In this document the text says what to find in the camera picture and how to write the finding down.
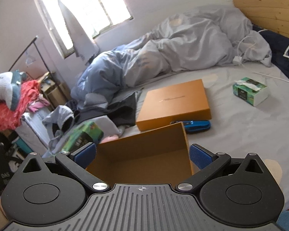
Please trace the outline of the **orange cardboard box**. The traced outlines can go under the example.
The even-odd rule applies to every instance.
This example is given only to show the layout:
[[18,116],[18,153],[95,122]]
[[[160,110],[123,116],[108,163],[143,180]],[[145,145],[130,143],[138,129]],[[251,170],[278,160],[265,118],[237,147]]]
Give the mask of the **orange cardboard box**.
[[119,138],[97,147],[86,169],[110,186],[170,184],[175,187],[198,167],[189,158],[189,143],[181,123]]

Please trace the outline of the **orange box lid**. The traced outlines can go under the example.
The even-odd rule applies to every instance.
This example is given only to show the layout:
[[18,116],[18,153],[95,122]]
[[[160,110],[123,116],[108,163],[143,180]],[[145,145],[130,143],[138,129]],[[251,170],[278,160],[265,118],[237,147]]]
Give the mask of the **orange box lid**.
[[206,121],[211,110],[201,79],[147,92],[136,125],[140,131],[169,125],[174,121]]

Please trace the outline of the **blue glasses case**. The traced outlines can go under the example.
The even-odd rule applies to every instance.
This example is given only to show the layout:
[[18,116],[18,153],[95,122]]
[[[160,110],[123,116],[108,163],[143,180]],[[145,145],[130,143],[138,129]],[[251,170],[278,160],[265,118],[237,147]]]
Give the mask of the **blue glasses case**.
[[195,134],[198,132],[207,131],[211,128],[211,123],[205,121],[172,121],[170,124],[182,123],[187,134]]

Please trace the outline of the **pink computer mouse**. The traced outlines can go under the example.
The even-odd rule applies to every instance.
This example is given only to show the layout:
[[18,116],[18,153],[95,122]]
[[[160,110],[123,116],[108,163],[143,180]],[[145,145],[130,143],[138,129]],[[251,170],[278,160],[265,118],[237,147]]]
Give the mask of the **pink computer mouse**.
[[102,139],[101,143],[106,143],[106,142],[110,142],[110,141],[114,141],[114,140],[117,140],[119,137],[118,135],[111,135],[111,136],[108,136],[108,137],[105,137]]

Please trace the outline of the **grey jacket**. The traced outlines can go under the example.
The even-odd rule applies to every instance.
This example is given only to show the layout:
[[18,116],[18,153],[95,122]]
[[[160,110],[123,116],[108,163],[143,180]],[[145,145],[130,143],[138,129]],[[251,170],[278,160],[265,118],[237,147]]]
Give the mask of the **grey jacket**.
[[115,98],[115,101],[110,104],[90,105],[84,108],[80,108],[76,100],[56,107],[43,119],[43,125],[50,138],[48,144],[51,148],[55,147],[55,141],[58,141],[74,125],[100,116],[107,116],[117,127],[134,126],[140,95],[141,91],[134,91],[124,97]]

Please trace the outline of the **cardboard boxes in corner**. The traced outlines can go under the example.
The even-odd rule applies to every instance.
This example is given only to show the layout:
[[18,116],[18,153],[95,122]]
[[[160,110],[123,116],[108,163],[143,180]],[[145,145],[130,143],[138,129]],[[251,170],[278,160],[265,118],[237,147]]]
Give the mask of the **cardboard boxes in corner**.
[[56,79],[55,73],[46,72],[39,79],[40,91],[54,110],[59,105],[65,105],[71,100],[70,89],[65,82]]

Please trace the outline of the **white grey plush toy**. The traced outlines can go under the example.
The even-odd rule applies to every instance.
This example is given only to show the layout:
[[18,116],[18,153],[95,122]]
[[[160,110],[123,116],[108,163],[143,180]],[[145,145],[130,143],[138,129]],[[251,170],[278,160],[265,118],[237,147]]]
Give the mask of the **white grey plush toy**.
[[18,70],[0,73],[0,103],[5,102],[11,111],[17,109],[21,98],[21,84],[26,78],[26,73]]

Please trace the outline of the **grey window curtain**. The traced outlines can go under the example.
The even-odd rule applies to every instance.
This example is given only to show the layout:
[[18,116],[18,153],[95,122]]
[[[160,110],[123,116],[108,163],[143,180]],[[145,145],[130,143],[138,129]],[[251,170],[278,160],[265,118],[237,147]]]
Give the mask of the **grey window curtain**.
[[84,30],[74,13],[67,7],[66,2],[63,0],[57,1],[71,37],[76,57],[79,57],[85,65],[89,65],[99,55],[100,48]]

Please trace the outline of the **grey crumpled duvet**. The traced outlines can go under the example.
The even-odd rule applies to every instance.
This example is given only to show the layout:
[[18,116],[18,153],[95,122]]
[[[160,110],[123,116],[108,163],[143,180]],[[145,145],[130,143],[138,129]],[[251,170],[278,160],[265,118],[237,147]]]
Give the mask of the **grey crumpled duvet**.
[[272,52],[238,8],[197,7],[168,17],[131,43],[102,52],[71,89],[71,97],[84,101],[93,93],[93,103],[110,102],[119,90],[157,76],[233,65],[237,57],[270,66]]

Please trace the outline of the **black clothes rack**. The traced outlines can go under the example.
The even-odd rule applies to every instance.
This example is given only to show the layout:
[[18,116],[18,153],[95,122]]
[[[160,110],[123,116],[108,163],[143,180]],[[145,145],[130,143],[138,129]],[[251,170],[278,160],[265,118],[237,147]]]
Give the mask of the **black clothes rack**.
[[40,78],[47,72],[54,74],[56,69],[51,67],[46,61],[46,57],[42,55],[42,48],[38,47],[38,41],[39,37],[35,36],[8,68],[8,71],[24,72],[31,79]]

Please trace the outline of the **dark navy pillow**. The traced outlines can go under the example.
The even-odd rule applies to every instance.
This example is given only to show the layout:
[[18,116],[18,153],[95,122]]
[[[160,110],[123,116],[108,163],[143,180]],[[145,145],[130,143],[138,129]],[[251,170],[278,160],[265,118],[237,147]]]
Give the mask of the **dark navy pillow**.
[[289,38],[255,24],[253,30],[267,41],[272,51],[271,62],[289,79]]

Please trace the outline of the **window with bars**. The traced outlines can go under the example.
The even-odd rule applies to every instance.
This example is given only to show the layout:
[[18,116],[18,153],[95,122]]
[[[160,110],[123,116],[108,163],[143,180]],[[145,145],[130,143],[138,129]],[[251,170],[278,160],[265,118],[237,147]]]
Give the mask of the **window with bars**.
[[[54,26],[62,13],[57,0],[41,0]],[[89,36],[94,37],[109,28],[131,20],[132,15],[124,0],[63,0],[74,13]]]

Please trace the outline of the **wooden headboard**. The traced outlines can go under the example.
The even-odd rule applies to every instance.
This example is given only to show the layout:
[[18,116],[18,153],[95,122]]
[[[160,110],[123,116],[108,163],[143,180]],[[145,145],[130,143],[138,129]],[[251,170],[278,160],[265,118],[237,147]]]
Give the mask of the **wooden headboard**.
[[233,0],[253,24],[289,37],[289,0]]

